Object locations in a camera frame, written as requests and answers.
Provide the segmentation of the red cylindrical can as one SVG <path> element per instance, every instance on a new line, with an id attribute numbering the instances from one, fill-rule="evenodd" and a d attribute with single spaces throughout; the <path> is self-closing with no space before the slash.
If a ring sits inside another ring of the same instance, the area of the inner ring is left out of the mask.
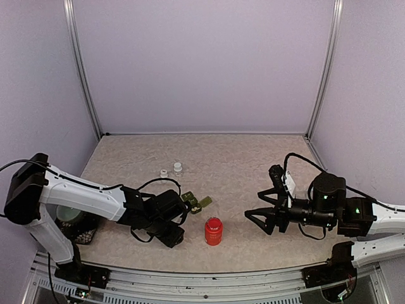
<path id="1" fill-rule="evenodd" d="M 205 240 L 210 246 L 216 246 L 221 243 L 223 234 L 223 224 L 219 218 L 211 217 L 209 218 L 205 225 Z"/>

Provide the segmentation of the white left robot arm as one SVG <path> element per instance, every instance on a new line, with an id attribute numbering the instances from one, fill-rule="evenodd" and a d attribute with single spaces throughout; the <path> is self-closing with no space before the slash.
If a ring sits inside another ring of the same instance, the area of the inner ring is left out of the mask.
<path id="1" fill-rule="evenodd" d="M 44 247 L 57 265 L 74 281 L 89 275 L 80 253 L 49 215 L 47 205 L 63 206 L 100 216 L 125 225 L 131 234 L 145 231 L 150 239 L 158 238 L 172 248 L 182 241 L 182 224 L 190 212 L 181 191 L 169 189 L 159 195 L 143 193 L 117 184 L 106 186 L 70 175 L 49 164 L 48 156 L 37 153 L 29 160 L 16 160 L 4 165 L 21 164 L 11 180 L 4 206 L 4 216 L 24 226 Z"/>

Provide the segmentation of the green pill organizer box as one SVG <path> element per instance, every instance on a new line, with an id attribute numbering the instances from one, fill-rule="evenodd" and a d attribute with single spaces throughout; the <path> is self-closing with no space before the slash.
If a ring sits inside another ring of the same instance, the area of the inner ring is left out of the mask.
<path id="1" fill-rule="evenodd" d="M 210 196 L 206 196 L 205 198 L 198 200 L 191 191 L 183 193 L 181 195 L 181 198 L 184 202 L 189 203 L 191 214 L 197 214 L 201 212 L 203 208 L 206 208 L 213 202 Z"/>

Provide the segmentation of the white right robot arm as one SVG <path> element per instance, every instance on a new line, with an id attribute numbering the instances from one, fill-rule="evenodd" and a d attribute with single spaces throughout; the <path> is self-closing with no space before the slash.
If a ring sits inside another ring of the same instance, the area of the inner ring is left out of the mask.
<path id="1" fill-rule="evenodd" d="M 260 191 L 258 198 L 267 208 L 245 211 L 267 235 L 275 229 L 284 233 L 289 224 L 320 227 L 322 233 L 335 229 L 347 237 L 332 248 L 332 256 L 323 268 L 329 281 L 337 281 L 349 265 L 359 268 L 370 263 L 397 258 L 404 254 L 404 209 L 386 205 L 366 194 L 348 198 L 343 177 L 321 172 L 311 182 L 306 199 L 294 198 L 295 183 L 280 165 L 269 169 L 271 189 Z"/>

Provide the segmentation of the small white pill bottle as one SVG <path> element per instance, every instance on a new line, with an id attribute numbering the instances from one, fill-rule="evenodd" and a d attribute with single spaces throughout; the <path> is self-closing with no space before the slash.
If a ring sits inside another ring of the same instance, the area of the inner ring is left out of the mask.
<path id="1" fill-rule="evenodd" d="M 173 164 L 173 171 L 176 176 L 182 176 L 183 174 L 183 167 L 180 162 L 176 162 Z"/>

